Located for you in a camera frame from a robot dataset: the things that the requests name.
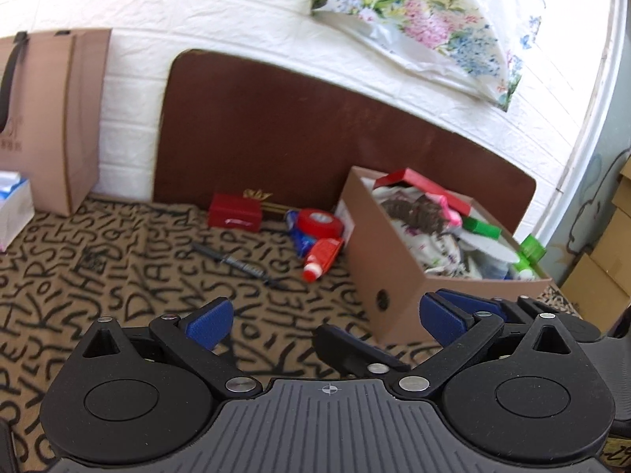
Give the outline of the letter patterned tan cloth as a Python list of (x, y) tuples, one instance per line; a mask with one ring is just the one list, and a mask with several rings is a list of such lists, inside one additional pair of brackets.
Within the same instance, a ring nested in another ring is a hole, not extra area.
[[(193, 242), (257, 266), (287, 289), (208, 259)], [(54, 458), (39, 405), (97, 318), (143, 327), (218, 297), (233, 303), (234, 325), (217, 353), (261, 380), (332, 378), (311, 347), (312, 330), (325, 322), (371, 339), (347, 262), (338, 259), (320, 282), (304, 282), (277, 221), (258, 233), (210, 229), (194, 206), (106, 197), (89, 197), (69, 218), (35, 215), (1, 257), (1, 415), (19, 470), (42, 471)]]

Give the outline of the black pen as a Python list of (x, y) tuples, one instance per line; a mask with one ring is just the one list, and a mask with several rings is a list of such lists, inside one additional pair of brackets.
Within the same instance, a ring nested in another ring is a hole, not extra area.
[(191, 244), (191, 248), (204, 257), (207, 257), (208, 259), (213, 259), (213, 261), (217, 263), (228, 265), (229, 267), (243, 272), (243, 274), (247, 274), (247, 276), (252, 277), (253, 279), (261, 281), (268, 287), (279, 289), (280, 291), (285, 291), (287, 289), (287, 286), (284, 285), (284, 283), (273, 279), (263, 269), (240, 261), (239, 259), (235, 259), (230, 254), (216, 251), (214, 249), (206, 247), (204, 244), (198, 244), (198, 242), (193, 242)]

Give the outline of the brown cardboard storage box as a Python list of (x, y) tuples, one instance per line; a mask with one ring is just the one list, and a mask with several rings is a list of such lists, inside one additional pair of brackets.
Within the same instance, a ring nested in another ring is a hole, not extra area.
[(345, 257), (357, 297), (369, 319), (370, 332), (382, 345), (429, 342), (419, 320), (425, 292), (446, 288), (484, 298), (536, 298), (553, 284), (540, 268), (533, 281), (466, 280), (424, 273), (386, 212), (372, 196), (372, 183), (385, 174), (353, 167), (341, 192), (338, 208), (349, 230)]

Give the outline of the dark brown hair claw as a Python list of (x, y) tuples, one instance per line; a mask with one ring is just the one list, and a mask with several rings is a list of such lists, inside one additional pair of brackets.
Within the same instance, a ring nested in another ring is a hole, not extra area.
[(449, 224), (443, 208), (427, 196), (420, 196), (415, 201), (387, 200), (381, 206), (390, 218), (400, 220), (421, 233), (442, 234)]

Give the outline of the green plastic item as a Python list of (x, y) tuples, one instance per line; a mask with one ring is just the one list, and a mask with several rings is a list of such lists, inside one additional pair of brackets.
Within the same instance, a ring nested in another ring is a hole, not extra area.
[(461, 249), (466, 252), (484, 279), (534, 281), (535, 268), (547, 250), (532, 235), (518, 246), (511, 244), (499, 226), (474, 217), (462, 219), (458, 235)]

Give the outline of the small red gift box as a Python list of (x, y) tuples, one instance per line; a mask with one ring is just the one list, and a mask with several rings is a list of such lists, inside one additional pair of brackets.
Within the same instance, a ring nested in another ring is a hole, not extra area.
[(259, 201), (233, 194), (214, 194), (207, 215), (208, 226), (258, 233), (261, 222), (262, 207)]

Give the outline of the stacked cardboard boxes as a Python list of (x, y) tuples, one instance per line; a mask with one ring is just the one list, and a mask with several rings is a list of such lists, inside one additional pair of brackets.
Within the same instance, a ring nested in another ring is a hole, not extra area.
[(592, 254), (584, 254), (562, 293), (587, 321), (610, 331), (630, 307), (630, 161), (620, 171), (613, 217)]

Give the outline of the blue small packet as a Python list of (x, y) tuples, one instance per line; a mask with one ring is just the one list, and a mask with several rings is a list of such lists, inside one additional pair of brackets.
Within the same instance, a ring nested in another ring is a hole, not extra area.
[(289, 210), (284, 215), (284, 222), (286, 223), (297, 256), (300, 259), (304, 259), (311, 248), (316, 244), (317, 239), (305, 234), (299, 229), (297, 226), (297, 218), (299, 218), (299, 212), (297, 210)]

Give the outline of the red white tube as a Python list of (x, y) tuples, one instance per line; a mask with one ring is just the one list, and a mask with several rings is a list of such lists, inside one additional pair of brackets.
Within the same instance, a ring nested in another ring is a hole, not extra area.
[(319, 239), (306, 256), (302, 277), (308, 283), (319, 280), (329, 271), (344, 245), (341, 238)]

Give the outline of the gold crown hair clip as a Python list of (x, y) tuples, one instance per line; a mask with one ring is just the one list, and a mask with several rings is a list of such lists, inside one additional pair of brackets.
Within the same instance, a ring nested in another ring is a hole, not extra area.
[(259, 202), (268, 200), (272, 195), (273, 193), (265, 192), (262, 189), (245, 189), (243, 191), (243, 197), (246, 197), (246, 199), (251, 199), (251, 200), (255, 200)]

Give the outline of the red blue flat box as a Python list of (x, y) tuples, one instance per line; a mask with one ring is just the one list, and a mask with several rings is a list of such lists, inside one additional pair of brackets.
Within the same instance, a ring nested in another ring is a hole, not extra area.
[(373, 184), (373, 189), (395, 186), (410, 186), (422, 192), (433, 194), (434, 196), (444, 197), (447, 205), (451, 209), (458, 211), (459, 214), (466, 217), (470, 215), (472, 206), (470, 206), (469, 202), (464, 201), (461, 197), (455, 196), (439, 184), (436, 184), (436, 182), (431, 181), (431, 179), (409, 168), (397, 170), (376, 179)]

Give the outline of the red tape roll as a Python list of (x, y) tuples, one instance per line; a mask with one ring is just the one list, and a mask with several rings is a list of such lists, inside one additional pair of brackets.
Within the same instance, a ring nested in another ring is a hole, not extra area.
[(335, 215), (313, 208), (304, 208), (297, 214), (299, 230), (315, 239), (339, 238), (344, 224)]

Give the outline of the dark brown wooden board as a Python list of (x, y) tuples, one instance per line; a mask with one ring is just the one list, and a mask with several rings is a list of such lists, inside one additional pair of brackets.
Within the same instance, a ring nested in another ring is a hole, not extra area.
[(282, 67), (191, 49), (171, 64), (156, 155), (159, 203), (217, 193), (329, 209), (354, 167), (410, 168), (514, 231), (536, 183), (508, 160), (382, 101)]

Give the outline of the white blue tissue box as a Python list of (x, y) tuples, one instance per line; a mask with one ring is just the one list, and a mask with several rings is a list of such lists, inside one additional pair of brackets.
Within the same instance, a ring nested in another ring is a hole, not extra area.
[(0, 251), (7, 249), (34, 217), (31, 185), (18, 172), (0, 173)]

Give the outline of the pink paper shopping bag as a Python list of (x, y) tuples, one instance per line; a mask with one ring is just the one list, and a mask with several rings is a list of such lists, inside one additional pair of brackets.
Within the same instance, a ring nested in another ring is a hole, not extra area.
[(1, 40), (1, 169), (29, 179), (34, 206), (72, 215), (98, 181), (111, 31), (21, 31)]

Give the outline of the floral plastic bag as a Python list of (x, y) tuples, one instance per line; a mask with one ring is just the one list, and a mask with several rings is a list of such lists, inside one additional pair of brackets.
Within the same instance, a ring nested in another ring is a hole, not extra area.
[(519, 82), (484, 0), (311, 0), (311, 14), (400, 69), (502, 110)]

